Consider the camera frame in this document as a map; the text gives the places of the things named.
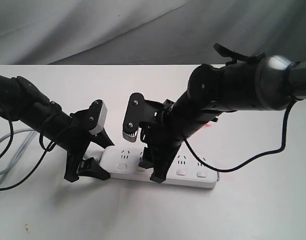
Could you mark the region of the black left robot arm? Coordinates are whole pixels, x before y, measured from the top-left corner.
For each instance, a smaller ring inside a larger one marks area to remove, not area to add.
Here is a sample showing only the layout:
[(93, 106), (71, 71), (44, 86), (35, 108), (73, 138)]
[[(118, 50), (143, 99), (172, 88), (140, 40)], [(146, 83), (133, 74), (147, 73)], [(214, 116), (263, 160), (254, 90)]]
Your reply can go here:
[(51, 141), (51, 151), (60, 146), (67, 152), (65, 180), (73, 183), (80, 177), (107, 180), (110, 174), (94, 158), (84, 159), (90, 143), (102, 148), (113, 146), (105, 129), (107, 108), (97, 99), (87, 109), (66, 114), (61, 106), (51, 101), (29, 80), (22, 76), (0, 75), (0, 117), (9, 122), (21, 121)]

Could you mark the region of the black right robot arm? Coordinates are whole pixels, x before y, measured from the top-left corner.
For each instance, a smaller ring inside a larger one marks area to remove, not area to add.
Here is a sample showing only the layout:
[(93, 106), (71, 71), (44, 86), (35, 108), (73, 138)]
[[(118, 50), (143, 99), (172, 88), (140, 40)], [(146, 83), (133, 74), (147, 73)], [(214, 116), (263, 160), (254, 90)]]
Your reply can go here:
[(176, 102), (142, 100), (141, 140), (150, 155), (143, 158), (141, 167), (153, 169), (153, 182), (164, 182), (181, 144), (221, 114), (289, 112), (295, 102), (306, 100), (306, 61), (264, 53), (248, 57), (220, 44), (214, 48), (230, 61), (220, 68), (198, 66)]

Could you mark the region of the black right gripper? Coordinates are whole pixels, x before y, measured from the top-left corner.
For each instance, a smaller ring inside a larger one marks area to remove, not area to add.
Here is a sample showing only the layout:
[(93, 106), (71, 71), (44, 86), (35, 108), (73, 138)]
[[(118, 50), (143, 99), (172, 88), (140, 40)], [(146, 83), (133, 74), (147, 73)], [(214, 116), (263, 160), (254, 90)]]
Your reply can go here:
[(164, 119), (170, 113), (173, 104), (174, 102), (169, 99), (162, 103), (139, 99), (140, 140), (147, 146), (141, 153), (138, 166), (144, 169), (153, 168), (150, 181), (159, 184), (166, 181), (167, 173), (179, 151), (179, 146), (172, 142), (171, 127), (166, 125)]

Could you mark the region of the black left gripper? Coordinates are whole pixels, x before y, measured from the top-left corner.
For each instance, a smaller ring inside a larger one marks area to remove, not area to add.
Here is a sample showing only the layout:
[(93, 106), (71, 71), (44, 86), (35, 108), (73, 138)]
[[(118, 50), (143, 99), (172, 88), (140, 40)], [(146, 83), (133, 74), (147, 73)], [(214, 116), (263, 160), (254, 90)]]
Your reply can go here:
[[(69, 182), (77, 181), (80, 176), (99, 180), (111, 177), (93, 157), (84, 159), (88, 146), (94, 140), (94, 136), (85, 128), (84, 120), (89, 119), (87, 113), (87, 109), (71, 113), (69, 125), (57, 138), (58, 145), (67, 151), (64, 179)], [(96, 144), (103, 149), (115, 145), (105, 129), (96, 134)]]

